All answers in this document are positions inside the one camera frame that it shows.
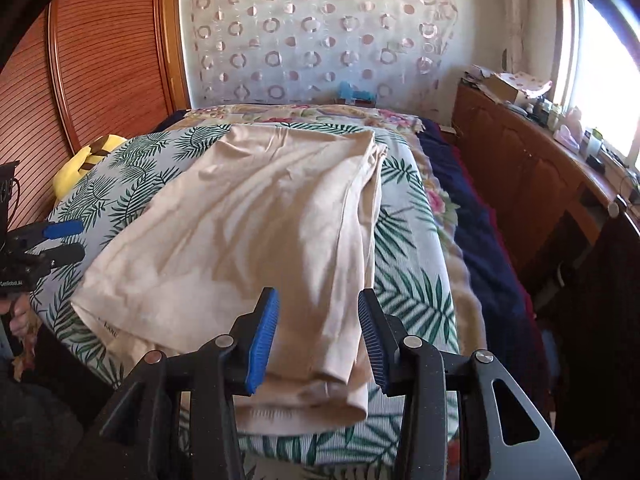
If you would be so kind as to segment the person's hand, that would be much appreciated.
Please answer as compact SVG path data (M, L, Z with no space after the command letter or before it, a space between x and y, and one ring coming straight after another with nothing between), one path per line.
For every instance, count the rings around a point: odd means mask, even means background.
M15 298L2 298L0 311L2 315L11 315L10 331L16 338L24 338L28 333L29 326L29 298L27 295L16 296Z

